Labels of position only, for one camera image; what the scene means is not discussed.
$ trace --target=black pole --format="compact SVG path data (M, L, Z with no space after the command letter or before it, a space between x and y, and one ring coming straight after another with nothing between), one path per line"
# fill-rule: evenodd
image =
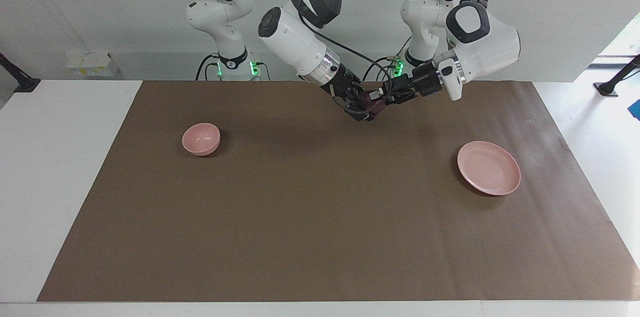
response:
M640 54L636 55L636 57L633 58L629 64L624 66L624 68L622 68L622 70L619 71L609 82L594 83L593 85L602 96L617 97L618 94L614 92L616 85L637 69L638 66L640 66Z
M16 81L18 81L18 88L15 89L16 93L32 92L36 89L36 86L40 83L39 78L32 78L25 73L20 67L11 63L2 53L0 53L0 66L2 66Z

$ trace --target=plate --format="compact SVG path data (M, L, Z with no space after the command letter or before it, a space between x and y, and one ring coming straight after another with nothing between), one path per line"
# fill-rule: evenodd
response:
M512 194L522 180L514 156L486 141L470 142L460 148L457 166L471 186L491 196Z

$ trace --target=green light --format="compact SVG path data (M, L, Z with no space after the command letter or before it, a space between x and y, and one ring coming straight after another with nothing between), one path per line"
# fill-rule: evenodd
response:
M394 69L394 71L393 71L393 77L394 77L394 78L395 78L395 77L400 77L400 76L402 76L402 72L403 72L403 71L404 71L404 69L405 69L405 64L404 64L404 62L400 61L399 59L396 59L396 60L395 60L395 63L396 63L396 65L395 65L395 69Z
M250 61L249 65L251 66L251 74L254 76L258 76L260 74L260 68L256 66L256 62Z

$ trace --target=pink bowl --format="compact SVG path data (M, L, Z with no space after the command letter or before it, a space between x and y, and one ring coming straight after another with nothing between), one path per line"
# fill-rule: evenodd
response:
M514 156L484 141L465 144L457 154L457 166L473 187L492 196L506 196L521 184L521 169Z
M220 130L211 123L199 123L182 136L182 146L194 156L211 155L220 146Z

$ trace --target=black joint cap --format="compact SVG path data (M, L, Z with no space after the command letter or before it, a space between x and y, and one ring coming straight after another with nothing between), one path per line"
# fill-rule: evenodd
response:
M278 26L280 24L280 19L282 16L282 10L280 7L271 8L266 14L262 17L260 21L260 25L258 26L258 36L263 39L267 39L273 36L278 30Z

